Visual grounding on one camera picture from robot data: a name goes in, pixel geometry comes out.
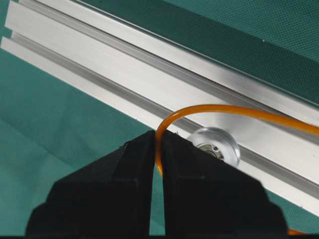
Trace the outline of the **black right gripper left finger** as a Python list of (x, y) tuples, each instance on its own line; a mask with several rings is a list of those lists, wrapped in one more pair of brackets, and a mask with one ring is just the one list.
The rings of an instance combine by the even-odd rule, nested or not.
[(149, 236), (155, 133), (150, 130), (56, 181), (29, 218), (28, 239)]

